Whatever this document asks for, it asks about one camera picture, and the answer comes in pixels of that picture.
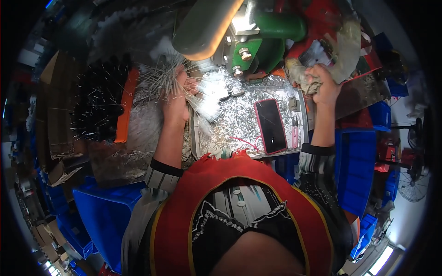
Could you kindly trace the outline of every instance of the hex nut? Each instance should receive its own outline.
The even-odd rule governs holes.
[[[241,55],[242,53],[244,53],[244,52],[249,52],[249,50],[248,50],[248,48],[241,48],[239,51],[238,51],[238,53]]]
[[[243,61],[249,61],[251,60],[252,56],[248,50],[248,48],[241,48],[238,53],[241,55],[241,59]]]
[[[233,66],[232,70],[233,70],[233,76],[235,77],[241,77],[243,75],[243,72],[241,71],[241,66],[239,65]]]
[[[225,37],[225,43],[227,44],[227,46],[232,45],[232,37],[226,36]]]

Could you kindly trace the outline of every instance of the workbench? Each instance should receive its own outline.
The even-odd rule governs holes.
[[[247,153],[255,159],[285,155],[300,152],[303,143],[308,142],[307,113],[302,92],[292,88],[287,82],[282,81],[280,86],[259,85],[249,86],[245,84],[243,95],[229,97],[220,103],[221,114],[217,122],[211,124],[211,136],[208,137],[201,131],[198,116],[192,112],[190,119],[192,154],[198,159],[207,152],[215,152],[223,148],[235,150],[247,150]],[[254,110],[254,103],[259,100],[276,99],[278,102],[281,119],[286,133],[287,149],[272,155],[266,155],[264,145],[260,138],[261,132],[258,126]],[[294,98],[299,103],[299,111],[292,111],[288,107],[289,98]],[[297,143],[293,140],[293,120],[298,121]]]

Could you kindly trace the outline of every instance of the woman's right hand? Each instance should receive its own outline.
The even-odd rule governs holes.
[[[313,96],[317,106],[335,107],[336,99],[341,91],[342,85],[338,85],[332,79],[330,72],[324,64],[315,64],[305,71],[306,75],[316,76],[321,79],[322,85],[319,91]]]

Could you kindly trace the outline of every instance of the fluorescent light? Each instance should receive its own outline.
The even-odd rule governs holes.
[[[46,8],[48,8],[49,5],[51,5],[52,1],[54,1],[54,0],[49,1],[49,3],[46,5]]]
[[[370,273],[376,275],[379,270],[384,266],[387,262],[388,258],[390,258],[391,253],[393,252],[393,248],[387,246],[387,248],[382,252],[382,255],[379,259],[374,263],[374,265],[370,268]]]

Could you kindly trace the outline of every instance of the hand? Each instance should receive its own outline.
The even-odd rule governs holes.
[[[167,98],[162,101],[165,126],[184,128],[186,121],[189,120],[189,109],[186,106],[184,93],[194,94],[196,92],[195,87],[196,80],[187,77],[183,65],[178,66],[176,69],[176,85],[172,88],[173,91],[168,93]]]
[[[307,68],[305,74],[321,79],[322,85],[318,93],[313,96],[313,101],[316,105],[335,107],[336,99],[338,98],[342,85],[335,83],[325,65],[315,64],[313,67]]]

